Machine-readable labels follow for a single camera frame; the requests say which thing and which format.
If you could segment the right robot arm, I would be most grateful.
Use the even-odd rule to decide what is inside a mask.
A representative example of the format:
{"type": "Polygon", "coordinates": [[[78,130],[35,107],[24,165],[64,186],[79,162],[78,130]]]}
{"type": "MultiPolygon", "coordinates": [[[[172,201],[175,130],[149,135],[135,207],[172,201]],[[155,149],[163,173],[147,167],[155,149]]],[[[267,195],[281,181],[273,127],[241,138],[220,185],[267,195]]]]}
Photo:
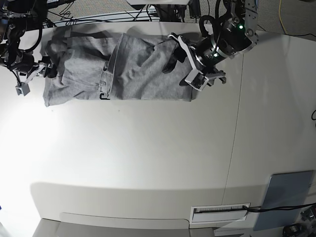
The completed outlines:
{"type": "Polygon", "coordinates": [[[63,0],[2,0],[0,2],[0,65],[10,70],[21,85],[21,73],[28,79],[37,75],[53,78],[57,75],[56,66],[45,56],[37,63],[33,51],[40,44],[43,24],[53,25],[47,18],[49,9],[64,4],[63,0]],[[27,32],[37,30],[38,39],[33,46],[20,49],[21,37],[27,32]]]}

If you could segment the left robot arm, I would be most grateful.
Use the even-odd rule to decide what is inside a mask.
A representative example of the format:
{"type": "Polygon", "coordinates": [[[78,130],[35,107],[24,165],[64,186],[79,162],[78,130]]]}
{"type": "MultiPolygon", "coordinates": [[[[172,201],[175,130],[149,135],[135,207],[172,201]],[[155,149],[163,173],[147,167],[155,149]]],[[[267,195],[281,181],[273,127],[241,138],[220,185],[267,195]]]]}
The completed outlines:
{"type": "Polygon", "coordinates": [[[226,74],[216,65],[239,53],[248,52],[257,44],[257,9],[256,0],[216,1],[215,15],[200,17],[200,41],[195,43],[175,33],[168,35],[177,43],[177,47],[164,66],[163,73],[170,73],[177,62],[183,63],[188,59],[191,70],[180,81],[180,86],[189,85],[202,91],[206,86],[212,86],[216,79],[225,84],[226,74]]]}

